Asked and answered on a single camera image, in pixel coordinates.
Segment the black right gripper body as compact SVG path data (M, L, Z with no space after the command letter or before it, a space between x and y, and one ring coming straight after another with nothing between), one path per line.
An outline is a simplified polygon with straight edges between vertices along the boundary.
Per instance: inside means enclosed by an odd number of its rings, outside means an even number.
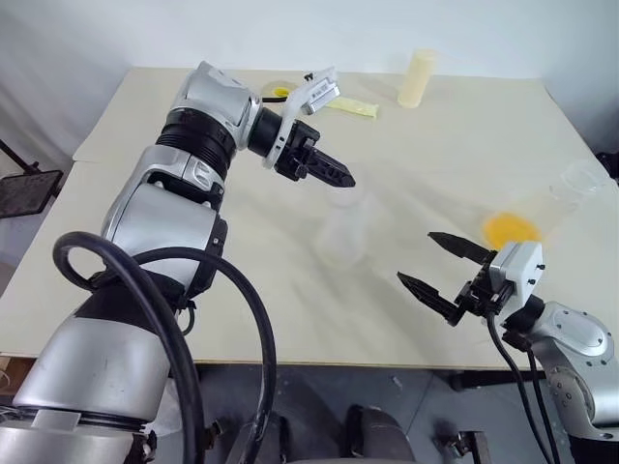
M511 283L485 264L471 281L464 284L456 297L456 304L464 312L487 317L489 314L498 315L510 297Z

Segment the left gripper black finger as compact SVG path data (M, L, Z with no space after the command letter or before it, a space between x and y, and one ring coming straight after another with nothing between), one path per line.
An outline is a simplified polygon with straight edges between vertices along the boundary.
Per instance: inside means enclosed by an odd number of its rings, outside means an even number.
M337 189L353 187L353 176L341 163L315 162L304 166L305 172L319 181Z
M348 168L318 149L309 156L309 174L325 184L355 184Z

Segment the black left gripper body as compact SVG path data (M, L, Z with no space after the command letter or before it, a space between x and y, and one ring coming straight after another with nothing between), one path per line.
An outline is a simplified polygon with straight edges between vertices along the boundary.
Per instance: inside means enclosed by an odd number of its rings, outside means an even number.
M318 130L296 120L275 163L276 172L294 182L304 179L309 172L308 159L319 138Z

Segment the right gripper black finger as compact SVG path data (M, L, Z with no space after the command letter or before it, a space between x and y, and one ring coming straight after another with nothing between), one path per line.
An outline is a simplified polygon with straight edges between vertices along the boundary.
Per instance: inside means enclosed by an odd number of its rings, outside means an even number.
M437 289L402 272L397 272L397 277L419 302L441 315L449 325L455 327L459 323L463 316L463 310L458 305L441 297Z
M495 250L486 249L465 238L446 232L428 232L427 235L451 254L479 265L491 262L497 254Z

